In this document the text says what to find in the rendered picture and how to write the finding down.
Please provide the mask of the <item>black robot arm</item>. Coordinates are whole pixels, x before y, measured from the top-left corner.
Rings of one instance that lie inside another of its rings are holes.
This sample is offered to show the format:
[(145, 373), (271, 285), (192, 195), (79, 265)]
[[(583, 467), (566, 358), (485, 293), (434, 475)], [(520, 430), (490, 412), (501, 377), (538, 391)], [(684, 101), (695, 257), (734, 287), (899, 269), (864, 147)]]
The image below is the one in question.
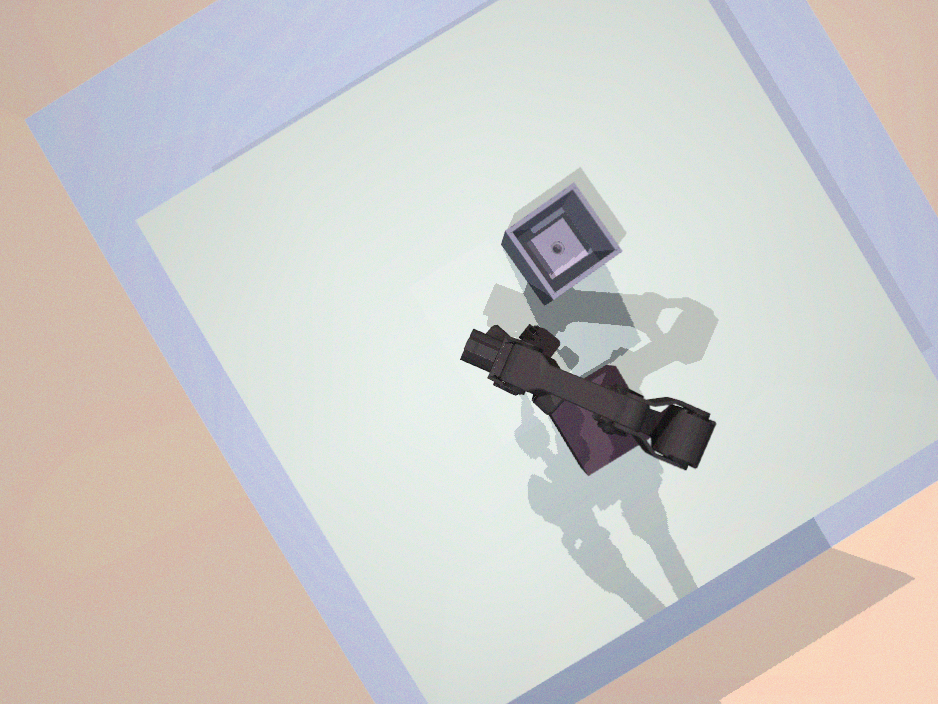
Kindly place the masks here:
[[(622, 385), (604, 387), (562, 370), (551, 358), (559, 339), (538, 325), (529, 324), (519, 338), (505, 335), (502, 341), (473, 328), (460, 360), (489, 372), (493, 386), (512, 395), (552, 394), (593, 412), (604, 433), (631, 433), (655, 459), (684, 470), (698, 468), (717, 425), (710, 413), (670, 397), (646, 400)], [(649, 409), (667, 405), (662, 412)], [(639, 432), (650, 437), (651, 446)]]

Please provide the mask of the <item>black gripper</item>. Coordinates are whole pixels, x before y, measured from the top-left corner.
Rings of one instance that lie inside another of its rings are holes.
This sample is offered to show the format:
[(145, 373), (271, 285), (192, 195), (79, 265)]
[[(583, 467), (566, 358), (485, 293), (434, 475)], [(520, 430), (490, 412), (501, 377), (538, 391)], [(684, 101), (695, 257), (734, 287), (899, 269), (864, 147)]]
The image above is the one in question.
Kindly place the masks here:
[[(504, 340), (505, 335), (510, 336), (499, 325), (493, 325), (485, 334), (488, 334), (502, 341)], [(544, 395), (544, 396), (536, 396), (533, 394), (531, 401), (539, 409), (541, 409), (546, 415), (551, 415), (565, 400), (559, 397), (556, 397), (552, 394)]]

